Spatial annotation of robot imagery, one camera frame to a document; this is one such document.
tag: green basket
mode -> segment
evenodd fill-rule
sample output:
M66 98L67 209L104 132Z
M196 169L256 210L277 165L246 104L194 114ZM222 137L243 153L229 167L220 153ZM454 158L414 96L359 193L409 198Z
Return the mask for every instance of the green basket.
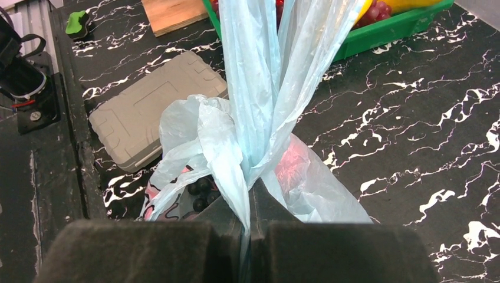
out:
M429 27L437 13L450 8L453 2L454 0L443 0L436 5L413 9L351 31L333 61L342 60L360 52L424 31ZM219 38L221 38L221 22L217 19L210 0L203 0L203 3L208 11L208 17L215 27L215 31L219 35Z

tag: yellow fruit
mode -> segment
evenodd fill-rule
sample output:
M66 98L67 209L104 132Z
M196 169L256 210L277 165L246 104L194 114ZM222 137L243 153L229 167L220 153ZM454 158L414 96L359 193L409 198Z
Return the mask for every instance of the yellow fruit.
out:
M432 6L441 2L442 0L379 0L384 1L386 4L391 6L392 14L399 14L406 12L411 9L423 8L427 6Z
M359 21L359 19L364 15L364 13L366 13L366 11L368 11L368 9L371 6L371 2L372 2L372 0L364 1L363 6L361 7L360 14L358 15L358 18L356 19L356 22L354 22L354 24L356 24Z

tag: green sponge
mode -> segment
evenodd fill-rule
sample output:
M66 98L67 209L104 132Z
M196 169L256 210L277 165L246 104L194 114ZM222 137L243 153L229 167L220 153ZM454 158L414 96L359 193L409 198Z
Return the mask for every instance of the green sponge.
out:
M85 11L73 12L66 25L66 34L72 40L79 40L87 36L90 16Z

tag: wooden cutting board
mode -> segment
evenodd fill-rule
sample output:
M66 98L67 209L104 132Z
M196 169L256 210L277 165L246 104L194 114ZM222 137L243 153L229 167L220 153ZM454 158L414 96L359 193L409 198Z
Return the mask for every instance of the wooden cutting board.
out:
M208 17L202 0L142 0L156 37Z

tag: black cylinder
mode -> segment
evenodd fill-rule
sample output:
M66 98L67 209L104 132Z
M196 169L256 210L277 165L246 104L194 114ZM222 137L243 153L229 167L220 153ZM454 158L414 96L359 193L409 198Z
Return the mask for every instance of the black cylinder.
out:
M36 90L44 81L44 74L22 57L15 57L0 75L0 87L13 96L24 96Z

